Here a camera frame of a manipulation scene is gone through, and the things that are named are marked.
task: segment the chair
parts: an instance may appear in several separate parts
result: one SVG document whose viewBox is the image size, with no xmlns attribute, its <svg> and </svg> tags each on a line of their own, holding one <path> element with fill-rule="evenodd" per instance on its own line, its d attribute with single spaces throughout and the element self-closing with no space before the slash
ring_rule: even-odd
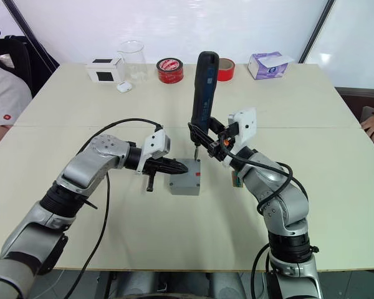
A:
<svg viewBox="0 0 374 299">
<path fill-rule="evenodd" d="M 14 67 L 7 66 L 0 60 L 0 68 L 23 79 L 32 90 L 32 74 L 29 54 L 25 45 L 15 39 L 0 39 L 0 56 L 8 54 Z"/>
</svg>

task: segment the small white box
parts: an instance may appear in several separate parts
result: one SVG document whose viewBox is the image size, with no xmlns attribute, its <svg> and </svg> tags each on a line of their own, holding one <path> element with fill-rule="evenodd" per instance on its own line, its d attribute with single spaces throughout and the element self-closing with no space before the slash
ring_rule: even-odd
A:
<svg viewBox="0 0 374 299">
<path fill-rule="evenodd" d="M 87 72 L 96 83 L 120 83 L 125 81 L 125 68 L 122 58 L 95 59 L 86 65 Z"/>
</svg>

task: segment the red label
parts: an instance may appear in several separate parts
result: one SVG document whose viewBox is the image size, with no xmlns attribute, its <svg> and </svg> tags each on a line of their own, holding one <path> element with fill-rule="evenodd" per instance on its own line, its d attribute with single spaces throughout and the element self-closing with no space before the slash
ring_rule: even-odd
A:
<svg viewBox="0 0 374 299">
<path fill-rule="evenodd" d="M 175 70 L 179 67 L 179 62 L 175 59 L 166 59 L 160 63 L 163 70 Z"/>
</svg>

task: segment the table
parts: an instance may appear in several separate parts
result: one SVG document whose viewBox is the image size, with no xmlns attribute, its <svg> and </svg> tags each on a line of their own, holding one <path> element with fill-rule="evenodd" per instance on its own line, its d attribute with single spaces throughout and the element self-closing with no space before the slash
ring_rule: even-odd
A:
<svg viewBox="0 0 374 299">
<path fill-rule="evenodd" d="M 130 117 L 184 128 L 191 119 L 195 65 L 185 65 L 176 84 L 149 79 L 128 93 L 115 84 L 93 83 L 82 64 L 61 65 L 19 117 L 17 126 L 105 126 Z M 317 65 L 291 64 L 284 77 L 254 80 L 246 65 L 234 78 L 218 82 L 212 116 L 223 123 L 230 113 L 256 107 L 259 128 L 359 128 L 330 80 Z M 129 123 L 127 126 L 141 126 Z"/>
<path fill-rule="evenodd" d="M 108 132 L 141 145 L 152 128 Z M 0 143 L 0 249 L 34 202 L 96 127 L 14 127 Z M 168 157 L 189 158 L 194 146 L 187 128 L 167 128 Z M 292 166 L 310 199 L 309 235 L 320 248 L 317 268 L 374 268 L 374 146 L 354 128 L 260 128 L 251 146 Z M 90 269 L 242 270 L 267 243 L 256 200 L 231 186 L 229 169 L 201 151 L 201 194 L 171 196 L 167 175 L 148 178 L 112 170 L 107 231 Z M 67 232 L 69 243 L 57 268 L 81 268 L 97 241 L 106 185 L 90 198 Z M 258 266 L 264 269 L 263 263 Z"/>
</svg>

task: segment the tape roll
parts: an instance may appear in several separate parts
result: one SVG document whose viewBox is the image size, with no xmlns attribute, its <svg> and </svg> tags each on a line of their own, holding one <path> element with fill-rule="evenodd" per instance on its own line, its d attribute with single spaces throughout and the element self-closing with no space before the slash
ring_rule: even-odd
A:
<svg viewBox="0 0 374 299">
<path fill-rule="evenodd" d="M 235 68 L 236 68 L 236 64 L 231 59 L 220 58 L 218 81 L 230 80 L 234 75 Z"/>
<path fill-rule="evenodd" d="M 167 84 L 183 79 L 183 63 L 177 58 L 164 58 L 156 64 L 158 78 Z"/>
</svg>

